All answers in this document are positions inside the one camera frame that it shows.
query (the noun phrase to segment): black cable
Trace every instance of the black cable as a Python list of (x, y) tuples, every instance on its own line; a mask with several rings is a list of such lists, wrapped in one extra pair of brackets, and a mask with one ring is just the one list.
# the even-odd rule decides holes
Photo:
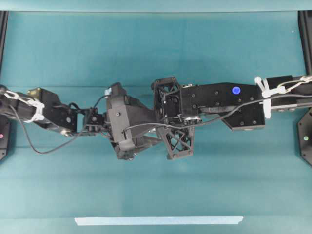
[(223, 116), (219, 116), (219, 117), (210, 119), (208, 121), (205, 121), (205, 122), (202, 122), (202, 123), (199, 123), (199, 124), (192, 124), (192, 125), (186, 125), (186, 126), (183, 126), (183, 127), (177, 127), (177, 126), (173, 126), (173, 125), (170, 125), (170, 124), (164, 124), (164, 123), (142, 123), (142, 124), (137, 124), (137, 125), (133, 125), (133, 126), (127, 127), (127, 128), (124, 129), (124, 131), (127, 131), (127, 130), (132, 129), (132, 128), (140, 127), (140, 126), (145, 126), (145, 125), (159, 125), (159, 126), (164, 126), (164, 127), (168, 127), (168, 128), (175, 128), (175, 129), (183, 129), (183, 128), (188, 128), (188, 127), (203, 126), (203, 125), (207, 125), (207, 124), (210, 124), (212, 122), (215, 122), (215, 121), (227, 118), (227, 117), (231, 116), (232, 114), (234, 114), (236, 111), (238, 111), (243, 106), (251, 105), (251, 104), (262, 102), (262, 101), (265, 101), (265, 100), (271, 100), (271, 99), (276, 99), (276, 98), (289, 98), (289, 97), (294, 97), (294, 98), (312, 98), (312, 95), (281, 94), (281, 95), (276, 95), (276, 96), (273, 96), (273, 97), (266, 97), (266, 98), (262, 98), (262, 99), (258, 99), (258, 100), (254, 100), (254, 101), (245, 102), (245, 103), (243, 103), (241, 105), (236, 106), (233, 110), (231, 110), (230, 112), (228, 112), (227, 114), (225, 114)]
[(71, 106), (74, 106), (78, 111), (81, 110), (80, 107), (74, 102), (69, 103), (68, 106), (69, 106), (69, 108), (71, 108)]
[[(107, 96), (109, 96), (109, 95), (103, 95), (103, 96), (101, 96), (101, 97), (97, 100), (97, 102), (94, 104), (92, 110), (94, 110), (94, 109), (96, 108), (96, 106), (98, 105), (98, 103), (99, 103), (104, 97), (107, 97)], [(27, 132), (27, 129), (26, 129), (24, 123), (21, 121), (21, 119), (20, 119), (20, 117), (19, 117), (17, 111), (15, 110), (15, 108), (14, 108), (13, 106), (11, 106), (11, 105), (10, 105), (10, 108), (13, 110), (13, 112), (14, 112), (16, 118), (18, 119), (19, 123), (22, 125), (23, 130), (24, 130), (24, 133), (25, 133), (25, 135), (26, 135), (26, 138), (27, 138), (27, 141), (28, 141), (30, 147), (33, 149), (33, 151), (35, 151), (36, 153), (41, 154), (41, 155), (52, 153), (52, 152), (54, 152), (54, 151), (56, 151), (56, 150), (58, 150), (58, 149), (60, 149), (60, 148), (62, 148), (62, 147), (64, 147), (64, 146), (70, 144), (71, 142), (73, 142), (74, 140), (76, 140), (79, 136), (81, 136), (81, 134), (83, 133), (83, 130), (85, 129), (85, 127), (86, 127), (88, 121), (90, 120), (91, 114), (92, 114), (92, 111), (90, 111), (90, 113), (89, 113), (89, 115), (88, 115), (88, 117), (87, 117), (87, 119), (86, 119), (86, 122), (85, 122), (85, 124), (83, 125), (81, 131), (80, 131), (76, 136), (74, 136), (72, 139), (70, 139), (69, 141), (67, 141), (67, 142), (65, 142), (65, 143), (63, 143), (63, 144), (61, 144), (61, 145), (59, 145), (58, 147), (56, 147), (56, 148), (54, 148), (54, 149), (51, 149), (51, 150), (48, 150), (48, 151), (45, 151), (45, 152), (40, 152), (40, 151), (38, 151), (37, 149), (35, 149), (33, 143), (31, 142), (30, 137), (29, 137), (28, 132)]]

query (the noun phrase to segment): white zip tie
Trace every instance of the white zip tie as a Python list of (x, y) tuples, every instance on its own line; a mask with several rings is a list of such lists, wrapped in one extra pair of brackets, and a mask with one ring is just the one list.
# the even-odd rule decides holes
[(32, 118), (30, 120), (24, 121), (25, 123), (31, 123), (31, 122), (38, 121), (38, 120), (44, 120), (44, 116), (43, 116), (44, 104), (42, 102), (40, 102), (39, 100), (37, 100), (36, 98), (25, 97), (26, 99), (28, 99), (26, 101), (22, 97), (20, 97), (18, 93), (15, 93), (15, 92), (10, 91), (10, 90), (7, 90), (4, 95), (7, 98), (22, 101), (22, 102), (26, 103), (27, 105), (33, 106), (36, 108), (36, 111), (35, 111), (34, 115), (32, 116)]
[[(255, 77), (254, 81), (260, 87), (263, 98), (268, 98), (274, 94), (285, 92), (284, 86), (280, 86), (275, 89), (270, 89), (267, 79), (262, 80), (261, 77)], [(270, 99), (263, 101), (263, 112), (264, 112), (265, 118), (267, 119), (271, 118), (271, 100)]]

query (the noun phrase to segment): white cable tie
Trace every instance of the white cable tie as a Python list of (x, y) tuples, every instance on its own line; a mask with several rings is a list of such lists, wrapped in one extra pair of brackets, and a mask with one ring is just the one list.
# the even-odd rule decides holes
[[(285, 93), (284, 86), (280, 86), (275, 89), (270, 89), (267, 79), (263, 80), (264, 85), (262, 84), (261, 77), (254, 78), (254, 81), (260, 87), (263, 98), (269, 98), (272, 95), (278, 94), (278, 93)], [(263, 101), (263, 112), (264, 112), (264, 116), (266, 119), (271, 118), (271, 100), (270, 99)]]
[(44, 108), (44, 104), (40, 101), (38, 101), (37, 99), (35, 100), (28, 100), (27, 103), (30, 106), (33, 106), (36, 108), (36, 111), (33, 115), (33, 117), (30, 120), (24, 121), (25, 123), (31, 123), (34, 121), (38, 121), (38, 120), (44, 120), (44, 116), (43, 116), (43, 108)]

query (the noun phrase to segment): teal table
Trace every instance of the teal table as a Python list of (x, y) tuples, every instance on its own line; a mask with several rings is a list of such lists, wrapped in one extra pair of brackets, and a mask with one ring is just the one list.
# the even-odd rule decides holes
[[(43, 87), (90, 107), (120, 81), (150, 107), (150, 84), (253, 84), (255, 76), (302, 75), (297, 12), (10, 12), (1, 84)], [(100, 111), (105, 111), (105, 103)], [(80, 137), (50, 155), (31, 151), (13, 123), (0, 162), (0, 233), (309, 233), (312, 167), (299, 155), (306, 110), (275, 113), (266, 128), (199, 127), (195, 155), (168, 161), (161, 144), (117, 160), (102, 136)], [(67, 138), (27, 125), (35, 146)], [(232, 225), (78, 226), (75, 217), (239, 216)]]

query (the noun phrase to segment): wire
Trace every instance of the wire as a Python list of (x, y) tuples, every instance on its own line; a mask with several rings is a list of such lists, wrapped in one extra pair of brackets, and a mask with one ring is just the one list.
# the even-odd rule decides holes
[(74, 102), (69, 103), (68, 106), (69, 106), (69, 108), (71, 108), (71, 106), (74, 106), (78, 111), (81, 110), (80, 107)]
[(310, 83), (312, 81), (312, 76), (302, 76), (299, 80), (291, 80), (291, 81), (286, 81), (283, 83), (280, 83), (277, 88), (281, 87), (281, 86), (285, 86), (285, 84), (292, 84), (292, 83), (296, 83), (293, 86), (287, 88), (285, 90), (284, 93), (289, 93), (291, 90), (297, 88), (298, 86), (300, 86), (301, 84), (307, 84)]
[[(94, 110), (94, 109), (96, 108), (96, 106), (98, 105), (98, 103), (99, 103), (104, 97), (107, 97), (107, 96), (109, 96), (109, 95), (103, 95), (103, 96), (101, 96), (101, 97), (96, 101), (96, 103), (94, 104), (92, 110)], [(48, 151), (44, 151), (44, 152), (40, 152), (40, 151), (38, 151), (38, 150), (34, 147), (33, 143), (31, 142), (31, 139), (30, 139), (30, 137), (29, 137), (29, 135), (28, 135), (27, 129), (26, 129), (24, 123), (21, 121), (21, 119), (20, 119), (20, 117), (19, 117), (17, 111), (15, 110), (15, 108), (14, 108), (13, 106), (11, 106), (11, 105), (10, 105), (10, 108), (13, 110), (13, 112), (14, 112), (16, 118), (18, 119), (19, 123), (22, 125), (23, 131), (24, 131), (24, 133), (25, 133), (25, 136), (26, 136), (26, 138), (27, 138), (27, 141), (28, 141), (30, 147), (31, 147), (31, 148), (33, 149), (33, 151), (35, 151), (37, 154), (41, 154), (41, 155), (49, 154), (49, 153), (52, 153), (52, 152), (54, 152), (54, 151), (56, 151), (56, 150), (58, 150), (58, 149), (60, 149), (60, 148), (63, 148), (64, 146), (66, 146), (66, 145), (72, 143), (72, 142), (73, 142), (74, 140), (76, 140), (79, 136), (81, 136), (81, 134), (84, 132), (83, 130), (84, 130), (85, 127), (87, 126), (87, 123), (88, 123), (88, 121), (90, 120), (90, 117), (91, 117), (91, 114), (92, 114), (92, 111), (90, 111), (90, 113), (89, 113), (89, 115), (88, 115), (88, 117), (87, 117), (87, 120), (86, 120), (85, 124), (83, 125), (81, 131), (80, 131), (76, 136), (74, 136), (72, 139), (70, 139), (69, 141), (67, 141), (67, 142), (65, 142), (65, 143), (63, 143), (63, 144), (61, 144), (61, 145), (55, 147), (54, 149), (51, 149), (51, 150), (48, 150)]]
[(245, 102), (241, 105), (236, 106), (233, 110), (231, 110), (230, 112), (228, 112), (227, 114), (223, 115), (223, 116), (219, 116), (213, 119), (210, 119), (208, 121), (199, 123), (199, 124), (192, 124), (192, 125), (186, 125), (183, 127), (177, 127), (177, 126), (173, 126), (170, 124), (163, 124), (163, 123), (142, 123), (142, 124), (137, 124), (137, 125), (133, 125), (130, 127), (127, 127), (124, 129), (124, 131), (127, 131), (129, 129), (132, 128), (136, 128), (136, 127), (140, 127), (140, 126), (145, 126), (145, 125), (159, 125), (159, 126), (165, 126), (165, 127), (169, 127), (169, 128), (175, 128), (175, 129), (183, 129), (183, 128), (189, 128), (189, 127), (197, 127), (197, 126), (203, 126), (203, 125), (207, 125), (210, 124), (212, 122), (218, 121), (218, 120), (222, 120), (224, 118), (227, 118), (229, 116), (231, 116), (232, 114), (234, 114), (236, 111), (238, 111), (240, 108), (242, 108), (243, 106), (247, 106), (247, 105), (251, 105), (254, 103), (259, 103), (265, 100), (272, 100), (272, 99), (276, 99), (276, 98), (289, 98), (289, 97), (294, 97), (294, 98), (312, 98), (312, 95), (300, 95), (300, 94), (281, 94), (281, 95), (276, 95), (273, 97), (266, 97), (266, 98), (262, 98), (262, 99), (258, 99), (258, 100), (254, 100), (254, 101), (249, 101), (249, 102)]

